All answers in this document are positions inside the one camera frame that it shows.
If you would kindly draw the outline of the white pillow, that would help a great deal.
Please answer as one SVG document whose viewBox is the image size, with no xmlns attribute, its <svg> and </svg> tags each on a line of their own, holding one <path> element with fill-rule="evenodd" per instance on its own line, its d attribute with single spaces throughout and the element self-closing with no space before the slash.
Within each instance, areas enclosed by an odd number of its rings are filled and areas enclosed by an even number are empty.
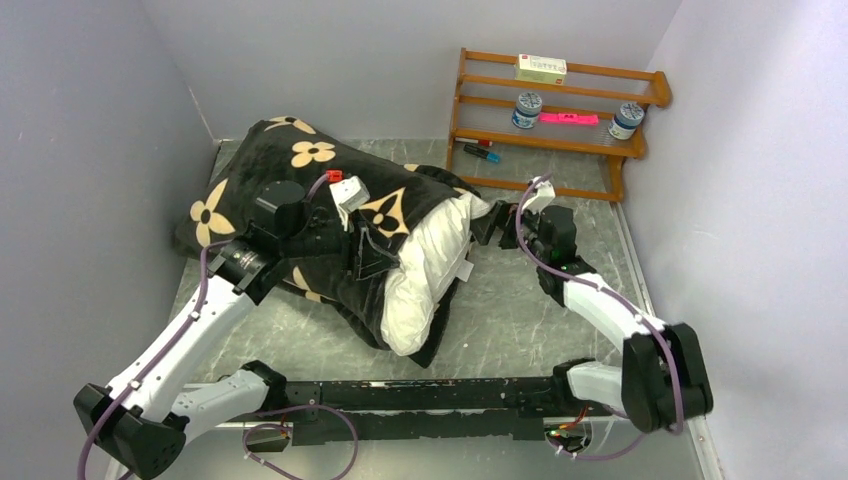
<svg viewBox="0 0 848 480">
<path fill-rule="evenodd" d="M 433 208 L 399 249 L 400 265 L 385 279 L 380 322 L 382 340 L 399 356 L 421 350 L 438 302 L 466 263 L 471 222 L 491 204 L 472 193 L 449 198 Z"/>
</svg>

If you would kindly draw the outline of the black pillowcase with beige flowers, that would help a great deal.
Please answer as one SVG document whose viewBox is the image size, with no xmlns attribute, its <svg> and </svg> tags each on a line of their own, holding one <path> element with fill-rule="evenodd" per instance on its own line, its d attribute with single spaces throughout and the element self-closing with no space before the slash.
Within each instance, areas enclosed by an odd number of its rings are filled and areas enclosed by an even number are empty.
<svg viewBox="0 0 848 480">
<path fill-rule="evenodd" d="M 348 146 L 299 119 L 275 117 L 249 129 L 230 162 L 192 203 L 175 228 L 174 249 L 197 258 L 205 246 L 244 233 L 255 198 L 272 182 L 296 182 L 313 192 L 313 204 L 331 209 L 329 188 L 319 181 L 330 170 L 358 176 L 365 183 L 370 200 L 361 207 L 361 215 L 398 256 L 413 228 L 440 202 L 463 193 L 482 199 L 474 187 L 443 168 L 400 165 Z M 391 270 L 356 280 L 336 257 L 321 256 L 289 260 L 283 271 L 283 290 L 330 305 L 366 345 L 391 351 L 380 334 L 384 284 Z M 430 366 L 436 356 L 458 285 L 457 278 L 438 302 L 421 350 L 405 356 L 420 367 Z"/>
</svg>

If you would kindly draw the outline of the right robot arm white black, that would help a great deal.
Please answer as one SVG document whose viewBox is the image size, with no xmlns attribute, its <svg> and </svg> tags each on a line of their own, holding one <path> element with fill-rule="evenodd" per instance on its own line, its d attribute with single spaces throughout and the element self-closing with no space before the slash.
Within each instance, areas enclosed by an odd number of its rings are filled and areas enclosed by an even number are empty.
<svg viewBox="0 0 848 480">
<path fill-rule="evenodd" d="M 699 339 L 685 323 L 669 324 L 616 292 L 577 252 L 571 209 L 551 205 L 537 213 L 496 202 L 471 223 L 473 240 L 501 231 L 502 249 L 520 249 L 536 266 L 539 285 L 559 306 L 589 321 L 621 355 L 618 366 L 584 358 L 556 366 L 549 398 L 561 414 L 587 402 L 623 414 L 643 433 L 676 431 L 714 408 Z"/>
</svg>

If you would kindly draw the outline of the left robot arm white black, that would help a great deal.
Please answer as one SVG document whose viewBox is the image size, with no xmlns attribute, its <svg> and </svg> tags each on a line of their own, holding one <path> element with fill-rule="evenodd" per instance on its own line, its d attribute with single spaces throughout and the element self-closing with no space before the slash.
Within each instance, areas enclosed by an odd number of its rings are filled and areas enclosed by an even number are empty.
<svg viewBox="0 0 848 480">
<path fill-rule="evenodd" d="M 153 479 L 220 423 L 245 414 L 272 420 L 293 410 L 285 376 L 257 360 L 210 386 L 189 392 L 185 384 L 205 352 L 265 299 L 293 261 L 327 256 L 355 279 L 398 265 L 361 214 L 370 198 L 362 180 L 322 176 L 319 183 L 328 186 L 332 209 L 314 203 L 315 187 L 263 187 L 246 230 L 202 249 L 191 302 L 107 385 L 87 384 L 77 393 L 74 407 L 87 434 L 79 477 L 93 447 L 128 476 Z"/>
</svg>

